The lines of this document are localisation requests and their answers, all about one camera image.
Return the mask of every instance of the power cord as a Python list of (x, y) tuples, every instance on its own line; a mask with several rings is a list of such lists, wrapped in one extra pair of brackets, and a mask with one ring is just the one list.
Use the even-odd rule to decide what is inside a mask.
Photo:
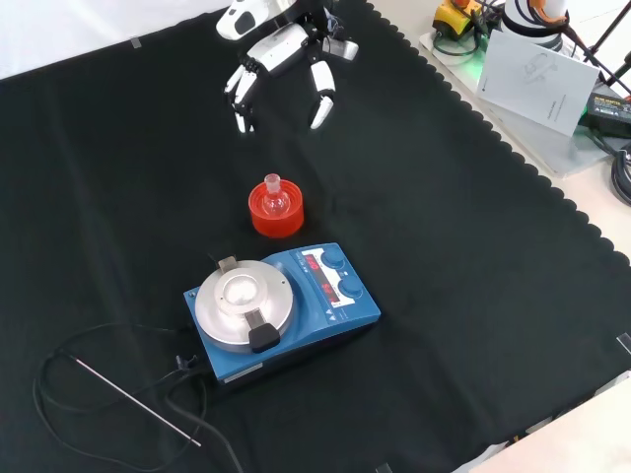
[[(96, 332), (96, 331), (100, 331), (103, 329), (112, 329), (112, 328), (127, 328), (127, 329), (135, 329), (135, 330), (146, 330), (146, 331), (153, 331), (153, 332), (157, 332), (163, 335), (174, 335), (174, 334), (179, 334), (179, 333), (183, 333), (188, 331), (188, 327), (185, 329), (168, 329), (168, 328), (157, 328), (157, 327), (149, 327), (146, 325), (141, 325), (141, 324), (134, 324), (134, 323), (118, 323), (118, 322), (114, 322), (114, 323), (104, 323), (102, 325), (97, 325), (95, 327), (91, 327), (88, 328), (86, 330), (82, 330), (80, 332), (77, 332), (73, 335), (71, 335), (70, 337), (66, 338), (57, 348), (55, 348), (54, 350), (52, 350), (40, 363), (36, 374), (35, 374), (35, 379), (33, 381), (33, 389), (32, 389), (32, 395), (33, 395), (33, 403), (35, 405), (35, 410), (37, 412), (37, 415), (39, 416), (39, 419), (41, 420), (41, 422), (43, 423), (44, 427), (46, 428), (46, 430), (53, 436), (54, 439), (56, 439), (59, 444), (61, 444), (63, 447), (68, 448), (72, 451), (74, 451), (75, 453), (82, 455), (82, 456), (86, 456), (88, 458), (93, 458), (96, 460), (100, 460), (100, 461), (104, 461), (107, 463), (113, 463), (116, 464), (118, 466), (122, 466), (125, 468), (128, 468), (130, 470), (139, 472), (139, 473), (156, 473), (159, 471), (164, 471), (167, 468), (169, 468), (171, 465), (173, 465), (178, 459), (180, 459), (184, 453), (186, 452), (186, 450), (188, 449), (188, 447), (191, 444), (191, 440), (187, 441), (186, 444), (167, 462), (155, 466), (155, 467), (141, 467), (138, 465), (134, 465), (131, 464), (129, 462), (126, 462), (124, 460), (120, 460), (118, 458), (112, 458), (112, 457), (108, 457), (108, 456), (104, 456), (104, 455), (99, 455), (96, 453), (92, 453), (92, 452), (88, 452), (86, 450), (83, 450), (82, 448), (70, 443), (69, 441), (65, 440), (59, 433), (58, 431), (56, 431), (54, 429), (54, 427), (52, 426), (50, 420), (48, 419), (48, 416), (46, 414), (45, 411), (45, 403), (48, 402), (51, 405), (61, 409), (61, 410), (65, 410), (68, 412), (71, 412), (73, 414), (78, 414), (78, 415), (87, 415), (87, 414), (94, 414), (97, 413), (99, 411), (102, 411), (103, 409), (107, 409), (115, 404), (118, 404), (119, 402), (122, 402), (124, 400), (126, 400), (125, 397), (119, 397), (114, 399), (113, 401), (107, 402), (105, 404), (100, 404), (97, 406), (93, 406), (90, 408), (80, 408), (80, 407), (76, 407), (76, 406), (71, 406), (68, 404), (65, 404), (63, 402), (60, 402), (56, 399), (54, 399), (49, 391), (46, 388), (46, 374), (48, 371), (48, 368), (50, 366), (50, 364), (52, 362), (54, 362), (55, 360), (61, 358), (61, 357), (65, 357), (68, 358), (70, 360), (72, 360), (74, 357), (67, 351), (66, 347), (68, 347), (68, 345), (70, 345), (72, 342), (77, 341), (78, 339), (83, 338), (84, 336)], [(177, 373), (182, 373), (183, 374), (183, 378), (182, 379), (187, 379), (188, 378), (188, 374), (189, 371), (191, 370), (191, 365), (192, 363), (194, 363), (196, 361), (196, 358), (193, 358), (193, 360), (191, 361), (185, 361), (181, 358), (177, 359), (177, 364), (178, 364), (178, 368), (177, 370), (170, 372), (168, 374), (166, 374), (165, 376), (161, 377), (160, 379), (144, 386), (141, 387), (139, 389), (136, 389), (135, 391), (133, 391), (132, 395), (136, 395), (136, 394), (140, 394), (144, 391), (147, 391), (149, 389), (152, 389), (154, 387), (157, 387), (163, 383), (165, 383), (169, 378), (171, 378), (172, 376), (174, 376)], [(206, 386), (202, 385), (202, 409), (201, 409), (201, 413), (200, 413), (200, 418), (203, 419), (206, 416), (206, 412), (207, 412), (207, 402), (208, 402), (208, 394), (206, 391)], [(197, 426), (194, 431), (192, 432), (191, 439), (193, 439), (199, 432), (200, 427)]]
[(590, 130), (590, 138), (606, 153), (613, 156), (611, 183), (620, 199), (631, 206), (631, 158), (626, 150), (616, 150), (609, 145), (598, 130)]
[[(237, 455), (235, 454), (235, 451), (233, 447), (231, 446), (230, 442), (228, 441), (228, 439), (226, 439), (226, 437), (216, 427), (208, 424), (204, 420), (204, 415), (196, 416), (195, 414), (192, 414), (191, 412), (187, 411), (186, 409), (181, 407), (179, 404), (177, 404), (173, 399), (175, 391), (180, 386), (182, 386), (182, 384), (185, 381), (188, 381), (189, 379), (199, 374), (200, 373), (198, 372), (198, 373), (192, 374), (191, 376), (185, 376), (182, 379), (180, 379), (178, 382), (176, 382), (171, 387), (171, 389), (169, 389), (169, 391), (167, 392), (167, 396), (165, 397), (165, 402), (172, 410), (180, 414), (184, 419), (187, 419), (193, 422), (194, 424), (197, 424), (197, 429), (199, 428), (205, 429), (206, 431), (210, 432), (213, 436), (215, 436), (217, 439), (219, 439), (221, 443), (224, 445), (224, 447), (226, 448), (226, 451), (228, 451), (228, 454), (230, 455), (230, 459), (235, 465), (235, 471), (237, 471), (237, 473), (245, 473), (244, 468), (241, 466), (241, 463), (239, 462), (239, 459), (237, 458)], [(204, 385), (204, 380), (202, 378), (200, 378), (199, 381), (202, 385)]]
[(482, 5), (482, 9), (480, 14), (477, 15), (474, 11), (470, 14), (467, 13), (462, 7), (460, 7), (455, 0), (451, 0), (452, 6), (458, 10), (461, 14), (471, 20), (472, 29), (465, 34), (461, 39), (467, 39), (473, 34), (473, 41), (475, 43), (473, 49), (469, 49), (468, 51), (463, 52), (453, 52), (442, 49), (439, 46), (439, 43), (443, 39), (443, 34), (440, 32), (436, 32), (434, 38), (432, 40), (432, 47), (436, 49), (438, 52), (445, 54), (447, 56), (455, 56), (455, 57), (463, 57), (470, 56), (475, 54), (477, 50), (480, 48), (481, 39), (485, 36), (488, 37), (490, 35), (490, 26), (495, 23), (499, 23), (501, 13), (504, 11), (504, 7), (501, 5), (495, 5), (498, 0), (491, 0), (490, 2), (485, 2), (483, 0), (475, 0), (477, 3)]

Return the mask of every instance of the cable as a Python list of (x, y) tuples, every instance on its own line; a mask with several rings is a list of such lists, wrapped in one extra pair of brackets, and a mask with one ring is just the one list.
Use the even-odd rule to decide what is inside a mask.
[[(88, 458), (93, 458), (96, 460), (100, 460), (100, 461), (104, 461), (107, 463), (113, 463), (125, 468), (129, 468), (130, 470), (133, 471), (137, 471), (139, 473), (156, 473), (159, 471), (163, 471), (166, 470), (167, 468), (169, 468), (171, 465), (173, 465), (176, 461), (179, 460), (180, 457), (182, 457), (184, 455), (184, 453), (186, 452), (186, 449), (190, 446), (190, 441), (187, 441), (186, 444), (171, 458), (169, 459), (167, 462), (155, 466), (155, 467), (141, 467), (138, 465), (134, 465), (131, 464), (129, 462), (117, 459), (117, 458), (113, 458), (113, 457), (108, 457), (108, 456), (104, 456), (104, 455), (99, 455), (96, 453), (91, 453), (88, 452), (86, 450), (83, 450), (81, 448), (79, 448), (78, 446), (66, 441), (65, 439), (63, 439), (59, 433), (54, 429), (54, 427), (52, 426), (52, 424), (50, 423), (50, 420), (48, 419), (48, 416), (46, 415), (46, 411), (45, 411), (45, 407), (44, 407), (44, 399), (52, 399), (53, 402), (52, 404), (63, 409), (63, 410), (68, 410), (71, 412), (75, 412), (78, 414), (88, 414), (88, 413), (93, 413), (93, 412), (98, 412), (106, 407), (109, 407), (113, 404), (116, 404), (118, 402), (121, 402), (122, 400), (125, 400), (126, 398), (122, 397), (122, 398), (118, 398), (114, 401), (111, 401), (109, 403), (97, 406), (97, 407), (93, 407), (93, 408), (77, 408), (74, 406), (68, 406), (66, 404), (63, 404), (59, 401), (54, 400), (49, 393), (42, 388), (44, 379), (45, 379), (45, 374), (46, 371), (48, 369), (48, 366), (50, 363), (52, 363), (54, 360), (58, 359), (59, 357), (69, 357), (68, 352), (65, 351), (65, 347), (70, 344), (71, 342), (77, 340), (78, 338), (81, 338), (83, 336), (85, 336), (86, 334), (95, 332), (97, 330), (101, 330), (104, 328), (119, 328), (119, 327), (125, 327), (125, 328), (132, 328), (132, 329), (140, 329), (140, 330), (148, 330), (148, 331), (156, 331), (156, 332), (160, 332), (162, 334), (177, 334), (177, 333), (181, 333), (183, 331), (187, 331), (188, 329), (178, 329), (178, 330), (173, 330), (173, 329), (167, 329), (167, 328), (157, 328), (157, 327), (149, 327), (146, 325), (141, 325), (141, 324), (133, 324), (133, 323), (104, 323), (102, 325), (97, 325), (95, 327), (91, 327), (88, 328), (86, 330), (82, 330), (80, 332), (77, 332), (73, 335), (71, 335), (70, 337), (66, 338), (57, 348), (55, 348), (54, 350), (52, 350), (39, 364), (39, 367), (37, 368), (37, 371), (35, 373), (35, 378), (33, 380), (33, 388), (32, 388), (32, 396), (33, 396), (33, 403), (35, 405), (35, 411), (37, 412), (37, 415), (39, 416), (39, 419), (41, 420), (41, 422), (43, 423), (44, 427), (46, 428), (46, 430), (48, 431), (49, 434), (52, 435), (52, 437), (54, 439), (56, 439), (59, 444), (61, 444), (61, 446), (68, 448), (72, 451), (74, 451), (75, 453), (82, 455), (82, 456), (86, 456)], [(156, 385), (161, 384), (162, 382), (164, 382), (167, 378), (171, 377), (174, 373), (176, 372), (184, 372), (184, 369), (178, 369), (175, 372), (170, 372), (169, 374), (167, 374), (166, 376), (163, 376), (162, 378), (160, 378), (158, 381), (155, 381), (154, 383), (148, 385), (148, 386), (144, 386), (143, 388), (140, 388), (136, 391), (134, 391), (135, 393), (138, 392), (142, 392), (145, 391), (147, 389), (150, 389), (151, 387), (154, 387)], [(201, 409), (201, 418), (203, 419), (206, 416), (206, 412), (207, 412), (207, 401), (208, 401), (208, 394), (206, 392), (206, 386), (203, 386), (203, 395), (202, 395), (202, 409)], [(199, 426), (197, 426), (195, 428), (195, 430), (193, 431), (193, 433), (190, 435), (192, 438), (194, 438), (198, 432), (199, 432)]]
[(590, 129), (590, 138), (606, 153), (613, 156), (611, 183), (620, 199), (631, 206), (631, 160), (626, 150), (616, 150), (609, 145), (598, 130)]
[(480, 47), (480, 42), (479, 42), (479, 39), (477, 37), (477, 34), (473, 34), (473, 40), (475, 41), (475, 46), (473, 47), (473, 49), (470, 49), (470, 50), (465, 51), (465, 52), (450, 52), (450, 51), (442, 49), (441, 47), (438, 46), (438, 41), (442, 37), (443, 37), (442, 33), (436, 32), (436, 34), (434, 35), (434, 39), (432, 40), (432, 46), (434, 47), (434, 49), (436, 49), (441, 54), (446, 54), (448, 56), (455, 56), (455, 57), (470, 56), (471, 54), (475, 54), (477, 52), (478, 48)]
[[(177, 412), (178, 414), (180, 414), (183, 418), (197, 424), (197, 428), (203, 428), (205, 430), (207, 430), (208, 432), (210, 432), (213, 436), (215, 436), (217, 439), (219, 439), (221, 441), (221, 443), (224, 445), (224, 447), (226, 448), (226, 450), (228, 451), (228, 454), (230, 455), (231, 460), (233, 461), (233, 464), (235, 465), (235, 470), (238, 473), (245, 473), (243, 467), (241, 466), (239, 459), (237, 458), (237, 455), (235, 454), (235, 451), (233, 450), (233, 446), (230, 444), (230, 442), (228, 441), (228, 439), (226, 439), (226, 437), (224, 437), (224, 435), (219, 432), (219, 430), (214, 427), (211, 426), (210, 424), (208, 424), (205, 420), (204, 420), (204, 416), (202, 415), (201, 417), (198, 417), (194, 414), (191, 414), (190, 412), (188, 412), (187, 410), (185, 410), (183, 407), (179, 406), (178, 404), (175, 403), (175, 401), (173, 400), (173, 394), (175, 392), (175, 390), (181, 386), (181, 384), (187, 380), (190, 379), (192, 377), (194, 377), (194, 374), (192, 376), (187, 376), (184, 377), (182, 379), (180, 379), (176, 384), (174, 384), (171, 389), (169, 389), (169, 391), (167, 392), (167, 396), (165, 397), (165, 402), (167, 403), (167, 405), (169, 407), (171, 407), (175, 412)], [(200, 378), (200, 382), (202, 383), (202, 385), (204, 384), (203, 379)]]
[(590, 60), (590, 62), (592, 62), (596, 67), (599, 67), (604, 72), (606, 72), (611, 77), (611, 79), (613, 79), (615, 82), (617, 82), (625, 91), (627, 91), (631, 95), (631, 88), (627, 87), (615, 74), (613, 74), (609, 69), (607, 69), (604, 64), (602, 64), (598, 59), (596, 59), (596, 57), (592, 54), (590, 49), (587, 46), (585, 46), (583, 41), (579, 38), (579, 35), (570, 26), (570, 15), (569, 15), (569, 13), (567, 14), (566, 20), (563, 23), (560, 23), (560, 24), (559, 23), (548, 23), (548, 22), (545, 22), (536, 13), (536, 10), (534, 10), (530, 6), (529, 0), (526, 0), (526, 1), (528, 3), (529, 12), (532, 14), (532, 16), (534, 18), (536, 18), (538, 20), (538, 23), (537, 22), (533, 22), (529, 17), (527, 17), (524, 14), (524, 12), (522, 11), (522, 9), (520, 8), (519, 0), (515, 0), (515, 4), (518, 6), (519, 13), (522, 16), (522, 18), (524, 18), (524, 20), (526, 20), (527, 22), (529, 22), (531, 24), (539, 25), (541, 27), (549, 27), (549, 28), (555, 28), (555, 29), (559, 29), (560, 28), (560, 30), (559, 30), (560, 33), (564, 34), (567, 38), (569, 38), (576, 45), (578, 45), (583, 50), (583, 52), (585, 53), (585, 56)]
[(460, 39), (467, 39), (471, 34), (473, 34), (473, 40), (475, 42), (475, 46), (472, 49), (468, 51), (464, 51), (464, 52), (447, 51), (445, 49), (442, 49), (439, 46), (439, 42), (441, 38), (444, 37), (444, 35), (441, 32), (436, 32), (432, 40), (432, 45), (434, 49), (436, 49), (440, 53), (445, 54), (447, 56), (455, 56), (455, 57), (470, 56), (477, 52), (477, 50), (479, 49), (481, 45), (480, 42), (481, 42), (482, 37), (483, 36), (488, 37), (490, 35), (489, 25), (495, 21), (499, 22), (499, 19), (501, 16), (500, 14), (501, 12), (504, 11), (504, 6), (494, 5), (495, 2), (497, 2), (498, 0), (491, 0), (490, 2), (486, 2), (484, 0), (475, 0), (475, 1), (479, 3), (480, 5), (482, 5), (480, 14), (476, 14), (475, 11), (471, 11), (470, 13), (467, 13), (462, 7), (460, 7), (456, 3), (455, 0), (451, 0), (452, 6), (456, 10), (458, 10), (461, 14), (463, 14), (466, 18), (470, 19), (471, 24), (472, 24), (472, 29), (469, 30), (469, 32), (467, 32), (467, 34), (465, 34)]
[(587, 46), (585, 46), (585, 44), (581, 41), (581, 39), (579, 38), (577, 33), (572, 29), (572, 27), (568, 25), (565, 28), (563, 34), (567, 36), (569, 39), (571, 39), (573, 42), (575, 42), (581, 49), (583, 49), (583, 52), (585, 53), (586, 57), (590, 59), (590, 62), (592, 62), (595, 66), (602, 69), (604, 72), (606, 72), (612, 79), (615, 80), (615, 82), (617, 82), (620, 86), (622, 86), (622, 89), (624, 89), (629, 94), (631, 94), (631, 88), (627, 87), (627, 85), (624, 84), (620, 80), (620, 78), (618, 78), (609, 69), (607, 69), (604, 64), (602, 64), (598, 59), (596, 59), (596, 57), (592, 54), (590, 49)]
[(486, 3), (484, 0), (475, 0), (476, 3), (479, 3), (480, 5), (482, 5), (483, 7), (486, 8), (492, 8), (494, 10), (497, 10), (498, 12), (501, 12), (502, 10), (504, 10), (502, 7), (500, 6), (496, 6), (493, 5), (495, 2), (497, 2), (497, 0), (493, 0), (491, 3)]

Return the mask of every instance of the red container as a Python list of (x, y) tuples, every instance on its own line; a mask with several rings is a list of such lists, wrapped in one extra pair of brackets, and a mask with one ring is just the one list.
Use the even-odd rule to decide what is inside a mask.
[(297, 232), (305, 221), (303, 209), (303, 193), (289, 180), (281, 179), (280, 188), (289, 195), (289, 210), (280, 217), (268, 215), (263, 210), (263, 197), (267, 193), (265, 182), (261, 182), (250, 193), (247, 204), (256, 231), (270, 238), (285, 238)]

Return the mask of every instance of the electronic device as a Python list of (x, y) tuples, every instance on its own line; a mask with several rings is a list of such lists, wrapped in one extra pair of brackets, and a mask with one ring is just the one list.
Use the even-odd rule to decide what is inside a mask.
[[(476, 14), (482, 10), (482, 5), (475, 0), (464, 2), (464, 5), (456, 3), (467, 14)], [(471, 19), (459, 11), (451, 0), (443, 0), (443, 3), (436, 9), (432, 27), (442, 36), (452, 41), (460, 40), (471, 30), (473, 23)]]
[(339, 245), (220, 261), (184, 298), (213, 371), (227, 383), (376, 322), (381, 312)]
[(605, 136), (631, 138), (631, 103), (618, 97), (592, 93), (580, 125)]

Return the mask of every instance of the paper document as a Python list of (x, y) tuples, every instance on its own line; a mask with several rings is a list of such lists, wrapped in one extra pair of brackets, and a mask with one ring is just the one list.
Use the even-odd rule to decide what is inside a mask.
[(520, 37), (491, 34), (479, 97), (572, 136), (598, 70)]

